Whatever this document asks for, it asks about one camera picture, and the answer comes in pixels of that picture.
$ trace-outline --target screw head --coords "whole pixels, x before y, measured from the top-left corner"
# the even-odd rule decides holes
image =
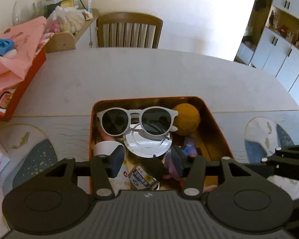
[[[199,194],[199,190],[195,188],[187,188],[184,189],[184,194],[187,196],[197,196]]]
[[[100,197],[107,197],[107,196],[110,196],[112,194],[112,191],[110,189],[98,189],[96,191],[96,194]]]

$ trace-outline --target logo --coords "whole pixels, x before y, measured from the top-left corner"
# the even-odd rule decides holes
[[[152,196],[154,196],[154,195],[153,195],[152,193],[149,193],[149,192],[148,192],[147,194],[144,195],[144,197],[147,197],[148,199],[149,199],[150,197],[152,197]]]

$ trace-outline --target sunglasses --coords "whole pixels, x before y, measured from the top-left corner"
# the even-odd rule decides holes
[[[169,131],[177,131],[177,127],[173,126],[177,115],[178,111],[158,106],[144,110],[109,108],[96,114],[102,129],[110,136],[123,135],[130,128],[131,119],[137,117],[145,133],[151,136],[162,136]]]

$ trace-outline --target blue cloth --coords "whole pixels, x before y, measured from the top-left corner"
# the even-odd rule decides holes
[[[4,56],[8,51],[12,50],[14,42],[11,39],[0,38],[0,56]]]

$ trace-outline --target chair backrest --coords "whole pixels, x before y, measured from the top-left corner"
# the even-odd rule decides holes
[[[138,28],[138,37],[137,37],[137,47],[142,47],[142,25],[147,25],[144,47],[148,47],[149,42],[149,32],[150,27],[155,26],[154,38],[152,48],[158,47],[159,38],[161,36],[161,31],[163,27],[163,21],[155,16],[143,13],[110,13],[103,16],[100,16],[96,25],[98,28],[97,31],[97,41],[99,47],[104,47],[104,25],[109,24],[108,31],[108,46],[112,47],[112,24],[116,24],[116,35],[115,35],[115,47],[119,47],[120,44],[120,23],[124,23],[123,30],[123,47],[127,46],[127,23],[132,24],[131,37],[129,39],[129,47],[134,46],[134,25],[139,24]]]

